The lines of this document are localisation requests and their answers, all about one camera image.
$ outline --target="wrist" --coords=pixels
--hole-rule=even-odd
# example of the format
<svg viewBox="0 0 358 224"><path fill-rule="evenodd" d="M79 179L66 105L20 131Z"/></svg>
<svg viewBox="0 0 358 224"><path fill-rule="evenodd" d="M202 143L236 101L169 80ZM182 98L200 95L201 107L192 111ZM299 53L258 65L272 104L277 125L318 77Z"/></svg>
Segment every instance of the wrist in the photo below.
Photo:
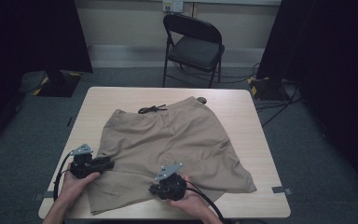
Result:
<svg viewBox="0 0 358 224"><path fill-rule="evenodd" d="M66 211L71 207L71 202L64 197L58 197L57 200L54 202L57 204L58 207Z"/></svg>
<svg viewBox="0 0 358 224"><path fill-rule="evenodd" d="M202 207L202 213L200 219L204 224L221 223L219 217L208 206Z"/></svg>
<svg viewBox="0 0 358 224"><path fill-rule="evenodd" d="M70 207L70 204L62 198L57 198L54 204L51 206L48 214L43 220L43 224L57 224L62 223L66 210Z"/></svg>

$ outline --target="drawstring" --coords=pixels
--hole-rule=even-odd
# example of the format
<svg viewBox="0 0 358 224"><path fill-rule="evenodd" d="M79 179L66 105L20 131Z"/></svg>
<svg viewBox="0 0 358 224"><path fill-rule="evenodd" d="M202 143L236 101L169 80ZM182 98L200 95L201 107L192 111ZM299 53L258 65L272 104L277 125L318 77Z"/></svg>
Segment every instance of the drawstring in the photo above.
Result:
<svg viewBox="0 0 358 224"><path fill-rule="evenodd" d="M165 106L165 105L159 105L159 106L150 106L150 107L144 107L140 110L138 110L138 114L146 114L149 113L151 111L157 113L159 110L167 110L167 109L160 109L160 107Z"/></svg>

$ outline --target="tabletop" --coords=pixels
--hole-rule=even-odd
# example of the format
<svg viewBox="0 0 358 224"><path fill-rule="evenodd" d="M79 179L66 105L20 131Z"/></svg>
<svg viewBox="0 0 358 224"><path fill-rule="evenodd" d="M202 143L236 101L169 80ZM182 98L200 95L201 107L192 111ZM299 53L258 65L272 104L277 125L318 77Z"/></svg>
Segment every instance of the tabletop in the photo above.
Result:
<svg viewBox="0 0 358 224"><path fill-rule="evenodd" d="M225 193L220 197L215 204L223 216L225 218L289 217L290 207L285 194L274 193L272 190L282 185L281 180L252 97L246 90L90 88L63 149L48 191L53 191L55 176L64 157L71 150L86 143L95 151L93 154L96 154L100 146L103 126L116 109L136 113L141 107L170 105L190 96L204 97L207 100L206 105L212 109L226 129L242 166L251 173L257 187L257 191L252 193ZM51 198L43 200L39 209L41 218L46 216L52 204ZM74 207L67 212L66 218L190 219L191 217L177 208L169 207L158 197L94 216L90 213L87 193L83 193Z"/></svg>

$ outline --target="chair backrest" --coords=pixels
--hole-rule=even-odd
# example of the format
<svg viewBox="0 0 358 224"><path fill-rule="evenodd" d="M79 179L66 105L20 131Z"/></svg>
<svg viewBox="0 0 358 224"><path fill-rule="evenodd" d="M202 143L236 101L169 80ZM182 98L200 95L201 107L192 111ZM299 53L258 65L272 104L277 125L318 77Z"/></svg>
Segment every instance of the chair backrest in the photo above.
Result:
<svg viewBox="0 0 358 224"><path fill-rule="evenodd" d="M180 35L222 44L220 32L207 21L201 21L184 15L169 14L164 17L163 23L169 36L171 36L171 32L175 32Z"/></svg>

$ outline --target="metal bracket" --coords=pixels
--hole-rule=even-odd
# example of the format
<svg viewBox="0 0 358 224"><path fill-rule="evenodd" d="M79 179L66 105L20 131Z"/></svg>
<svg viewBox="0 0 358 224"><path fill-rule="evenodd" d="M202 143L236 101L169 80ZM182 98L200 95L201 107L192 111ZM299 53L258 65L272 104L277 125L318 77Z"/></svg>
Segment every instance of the metal bracket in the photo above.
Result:
<svg viewBox="0 0 358 224"><path fill-rule="evenodd" d="M87 145L87 144L83 144L80 147L78 147L77 149L74 149L73 151L71 151L71 156L83 155L83 154L88 154L88 153L92 153L92 148L89 147L89 145Z"/></svg>
<svg viewBox="0 0 358 224"><path fill-rule="evenodd" d="M292 191L291 188L285 189L284 187L274 187L274 188L272 188L272 192L274 192L274 193L284 193L285 195L293 194L293 191Z"/></svg>
<svg viewBox="0 0 358 224"><path fill-rule="evenodd" d="M182 163L161 166L161 171L157 174L155 179L156 180L166 179L166 178L170 177L170 175L174 174L177 170L179 170L182 166L183 166Z"/></svg>
<svg viewBox="0 0 358 224"><path fill-rule="evenodd" d="M34 196L34 201L41 202L45 198L53 198L53 191L45 191L43 194L38 193Z"/></svg>

